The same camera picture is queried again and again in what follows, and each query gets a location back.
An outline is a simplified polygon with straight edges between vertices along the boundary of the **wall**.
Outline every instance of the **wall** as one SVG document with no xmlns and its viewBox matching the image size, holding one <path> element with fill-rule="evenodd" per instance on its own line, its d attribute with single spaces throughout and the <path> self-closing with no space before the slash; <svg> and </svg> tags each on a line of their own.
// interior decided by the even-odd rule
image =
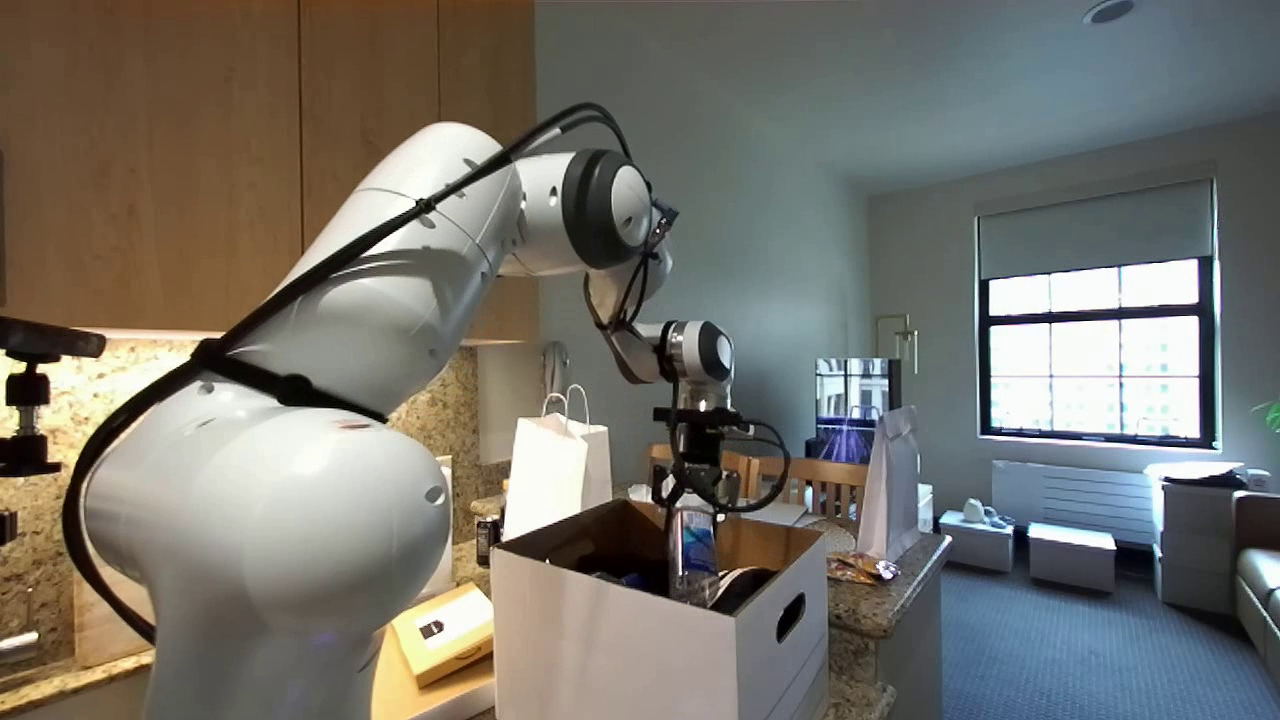
<svg viewBox="0 0 1280 720">
<path fill-rule="evenodd" d="M 22 540 L 0 548 L 0 640 L 28 626 L 42 633 L 33 650 L 0 654 L 0 713 L 24 702 L 33 691 L 42 696 L 43 686 L 70 683 L 70 672 L 95 672 L 122 660 L 133 668 L 133 654 L 150 650 L 73 571 L 60 534 L 60 495 L 88 433 L 138 387 L 179 364 L 193 344 L 198 337 L 178 333 L 107 333 L 99 361 L 50 364 L 53 405 L 42 417 L 42 433 L 50 433 L 50 457 L 60 460 L 65 473 L 0 478 L 0 507 L 22 510 Z M 493 473 L 479 467 L 475 417 L 471 349 L 457 351 L 447 368 L 392 417 L 399 433 L 436 457 L 451 457 L 457 540 L 471 534 L 469 501 L 493 493 Z"/>
<path fill-rule="evenodd" d="M 540 116 L 573 100 L 616 110 L 656 196 L 682 207 L 678 272 L 645 318 L 717 318 L 738 341 L 739 412 L 776 425 L 802 450 L 811 436 L 811 361 L 871 351 L 865 200 L 806 139 L 767 127 L 697 66 L 671 66 L 661 37 L 616 59 L 627 13 L 540 6 Z M 546 280 L 540 313 L 546 341 L 568 349 L 568 376 L 588 385 L 595 421 L 614 429 L 616 483 L 645 478 L 651 407 L 667 405 L 667 387 L 622 381 L 576 275 Z"/>
<path fill-rule="evenodd" d="M 1280 436 L 1255 417 L 1255 405 L 1280 394 L 1280 116 L 1270 116 L 867 202 L 875 309 L 911 313 L 924 333 L 924 371 L 907 385 L 907 405 L 920 407 L 924 478 L 938 483 L 939 507 L 990 495 L 992 457 L 1097 467 L 1198 457 L 975 436 L 971 207 L 1182 168 L 1211 168 L 1219 181 L 1219 457 L 1280 473 Z"/>
</svg>

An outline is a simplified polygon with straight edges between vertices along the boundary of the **kitchen cabinet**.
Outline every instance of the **kitchen cabinet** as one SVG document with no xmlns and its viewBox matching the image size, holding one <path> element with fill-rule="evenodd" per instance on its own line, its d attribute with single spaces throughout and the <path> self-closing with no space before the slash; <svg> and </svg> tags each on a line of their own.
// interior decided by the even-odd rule
<svg viewBox="0 0 1280 720">
<path fill-rule="evenodd" d="M 410 130 L 531 123 L 531 0 L 8 0 L 0 313 L 228 327 Z M 469 341 L 530 341 L 501 280 Z"/>
</svg>

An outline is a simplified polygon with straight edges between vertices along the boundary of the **white box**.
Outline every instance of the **white box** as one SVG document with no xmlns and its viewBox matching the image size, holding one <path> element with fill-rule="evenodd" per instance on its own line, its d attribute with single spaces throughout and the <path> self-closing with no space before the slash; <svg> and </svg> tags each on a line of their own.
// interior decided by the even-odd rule
<svg viewBox="0 0 1280 720">
<path fill-rule="evenodd" d="M 834 598 L 819 548 L 819 532 L 723 518 L 722 568 L 776 571 L 732 616 L 666 597 L 666 510 L 651 503 L 614 501 L 493 548 L 497 713 L 826 717 Z"/>
<path fill-rule="evenodd" d="M 1097 528 L 1029 524 L 1029 576 L 1113 591 L 1118 534 Z"/>
<path fill-rule="evenodd" d="M 963 510 L 943 510 L 939 532 L 951 534 L 950 563 L 1011 571 L 1011 524 L 963 524 Z"/>
</svg>

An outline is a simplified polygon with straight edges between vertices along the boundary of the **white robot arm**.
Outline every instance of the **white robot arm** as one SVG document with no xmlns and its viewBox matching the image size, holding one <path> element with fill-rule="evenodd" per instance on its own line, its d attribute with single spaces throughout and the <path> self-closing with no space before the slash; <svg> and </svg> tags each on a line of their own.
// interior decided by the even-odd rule
<svg viewBox="0 0 1280 720">
<path fill-rule="evenodd" d="M 150 640 L 150 717 L 367 717 L 378 633 L 447 532 L 436 460 L 383 425 L 457 351 L 501 272 L 584 272 L 627 381 L 729 407 L 711 325 L 636 325 L 671 212 L 622 153 L 540 153 L 568 106 L 501 149 L 431 123 L 341 202 L 266 309 L 115 407 L 65 501 L 82 576 Z M 146 583 L 158 626 L 95 571 Z"/>
</svg>

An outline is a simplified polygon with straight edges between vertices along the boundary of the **black cable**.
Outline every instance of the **black cable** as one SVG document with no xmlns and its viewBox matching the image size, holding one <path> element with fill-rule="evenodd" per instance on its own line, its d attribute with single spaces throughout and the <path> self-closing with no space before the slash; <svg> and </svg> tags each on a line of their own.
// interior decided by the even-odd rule
<svg viewBox="0 0 1280 720">
<path fill-rule="evenodd" d="M 373 242 L 389 239 L 392 233 L 399 233 L 403 224 L 429 215 L 436 202 L 446 202 L 447 196 L 479 184 L 485 176 L 516 165 L 516 157 L 549 143 L 552 136 L 566 136 L 582 123 L 603 123 L 614 127 L 616 143 L 626 157 L 627 153 L 627 139 L 622 130 L 622 123 L 614 120 L 609 106 L 602 104 L 573 104 L 549 120 L 540 120 L 531 130 L 524 130 L 516 143 L 506 143 L 497 157 L 488 157 L 485 165 L 475 165 L 469 176 L 446 184 L 439 192 L 415 200 L 411 207 L 403 207 L 399 215 L 389 215 L 383 224 L 362 233 L 352 242 L 337 248 L 334 254 L 326 254 L 320 264 L 314 264 L 309 272 L 302 272 L 292 285 L 286 285 L 275 297 L 268 297 L 262 309 L 252 309 L 240 325 L 231 325 L 222 341 L 222 351 L 231 351 L 249 333 L 257 333 L 266 318 L 272 318 L 275 313 L 286 313 L 287 305 L 295 305 L 302 297 L 309 297 L 314 287 L 320 287 L 334 272 L 355 264 Z M 103 425 L 95 425 L 95 433 L 86 441 L 82 457 L 76 457 L 76 467 L 73 467 L 73 478 L 70 478 L 70 493 L 65 493 L 65 548 L 76 563 L 76 571 L 86 576 L 86 583 L 138 633 L 146 637 L 150 645 L 158 645 L 158 623 L 146 620 L 138 609 L 129 609 L 114 583 L 99 576 L 95 568 L 95 555 L 88 548 L 88 534 L 86 534 L 86 483 L 88 483 L 88 473 L 95 467 L 95 460 L 150 412 L 158 407 L 160 400 L 169 400 L 173 393 L 179 393 L 185 385 L 198 381 L 198 364 L 185 361 L 179 368 L 165 371 L 160 381 L 154 381 L 150 387 L 142 387 L 133 400 L 123 400 L 115 412 L 107 412 Z"/>
</svg>

